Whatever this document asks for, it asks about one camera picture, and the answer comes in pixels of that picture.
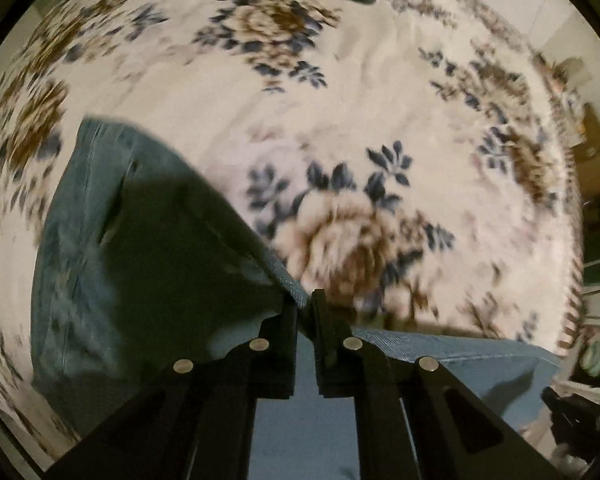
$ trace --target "denim jeans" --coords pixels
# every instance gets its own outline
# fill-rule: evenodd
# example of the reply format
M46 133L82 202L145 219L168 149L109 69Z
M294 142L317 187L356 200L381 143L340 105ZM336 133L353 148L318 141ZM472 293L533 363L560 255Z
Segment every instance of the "denim jeans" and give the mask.
M85 435L161 368L181 358L219 358L256 336L286 292L302 323L306 293L221 195L148 134L87 118L36 262L34 386ZM549 352L515 341L354 332L399 359L438 358L516 429L536 417L540 391L558 368ZM258 426L267 430L254 436L254 470L275 468L276 457L286 457L280 467L294 462L284 449L302 455L302 436L306 446L324 447L313 458L305 449L293 476L324 478L330 473L319 457L346 455L332 449L338 442L354 446L328 436L354 428L352 412L346 402L318 398L313 366L310 342L301 336L291 404L269 401L258 409ZM330 431L321 435L327 421Z

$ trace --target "screw head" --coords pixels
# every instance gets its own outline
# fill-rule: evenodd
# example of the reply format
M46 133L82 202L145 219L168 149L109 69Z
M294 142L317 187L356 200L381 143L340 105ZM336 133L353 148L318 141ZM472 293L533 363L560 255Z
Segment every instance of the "screw head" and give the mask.
M173 370L179 374L188 374L193 370L193 363L188 359L180 359L174 362Z
M342 342L342 345L347 350L360 350L362 348L362 341L360 341L360 339L357 337L347 337Z
M440 363L433 357L425 356L420 358L418 365L427 372L435 372L438 369L438 366L440 366Z
M249 342L249 348L251 348L251 350L254 352L263 352L269 348L269 341L263 337L257 337Z

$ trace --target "bedspread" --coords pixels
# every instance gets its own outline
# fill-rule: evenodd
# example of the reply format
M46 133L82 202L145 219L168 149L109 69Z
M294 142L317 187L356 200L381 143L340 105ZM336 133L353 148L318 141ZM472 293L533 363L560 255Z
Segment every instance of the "bedspread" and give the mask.
M29 314L85 114L175 150L332 303L564 354L578 141L535 63L478 0L66 0L0 82L0 407L75 441L32 402Z

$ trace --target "flower pattern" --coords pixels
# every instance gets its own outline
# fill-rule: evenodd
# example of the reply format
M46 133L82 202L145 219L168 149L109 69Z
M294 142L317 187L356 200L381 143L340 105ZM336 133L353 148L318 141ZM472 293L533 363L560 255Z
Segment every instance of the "flower pattern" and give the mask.
M458 22L448 10L435 4L433 0L388 0L392 8L398 12L405 12L407 9L415 10L421 16L429 16L445 27L457 28Z
M484 156L488 168L499 168L507 174L510 166L513 179L534 204L552 207L557 198L554 189L558 186L558 177L554 163L548 160L538 142L520 136L512 126L507 127L506 134L492 126L483 141L477 151Z
M410 185L404 171L413 159L403 152L400 140L392 148L366 149L369 160L384 171L372 173L362 190L346 162L331 174L311 162L307 189L293 200L284 196L290 182L276 178L273 163L248 174L249 207L257 212L254 229L275 248L296 280L308 291L323 288L333 304L351 307L374 298L377 310L384 308L388 288L413 289L415 294L411 266L426 257L427 249L453 249L451 232L427 221L421 211L408 214L401 205L403 197L386 192L386 174L400 187ZM403 317L405 308L390 309Z
M218 0L228 3L211 25L197 31L193 43L238 52L265 79L264 90L284 92L283 76L314 88L327 86L320 67L301 55L314 48L324 26L337 27L339 9L329 10L302 0Z
M444 68L446 80L430 84L444 101L462 98L469 108L483 113L498 124L513 120L531 124L529 87L522 74L508 72L497 61L489 45L473 44L477 59L468 68L448 60L442 52L420 49L420 57L433 68Z
M374 323L390 320L389 328L503 336L549 350L557 338L565 351L577 320L579 195L561 148L564 110L549 90L551 116L536 116L545 107L541 89L528 88L524 41L477 0L378 0L364 9L335 2L65 0L54 8L0 81L0 251L15 236L25 250L14 269L33 265L27 252L35 254L85 113L127 116L132 108L116 102L155 98L156 120L142 126L169 142L160 100L176 110L182 75L191 115L175 111L174 130L195 135L176 143L180 154L210 182L221 173L218 189L307 288L322 286L332 303ZM400 41L368 34L371 20L389 20ZM474 40L451 48L466 38ZM465 52L472 57L461 58ZM212 71L225 70L227 59L238 61L240 80L226 88L229 100L222 92L198 99L207 91L198 80L218 92ZM90 93L87 73L102 95ZM148 84L154 77L159 85ZM230 114L244 91L254 92L245 101L254 105L230 127L205 121L196 129L199 113ZM324 106L307 107L304 99L316 105L316 96ZM364 106L344 114L350 102ZM262 132L250 134L254 128ZM209 148L205 163L199 140ZM208 166L207 157L219 164ZM516 267L538 269L538 251L566 254L564 264L547 260L553 267L538 272L564 267L565 278L547 280L550 291L543 283L514 290ZM523 301L531 294L542 305L564 301L564 310L531 311ZM28 301L18 302L13 317L26 319ZM5 308L12 305L0 298ZM0 407L56 458L76 437L34 398L21 368L29 349L14 334L0 325Z

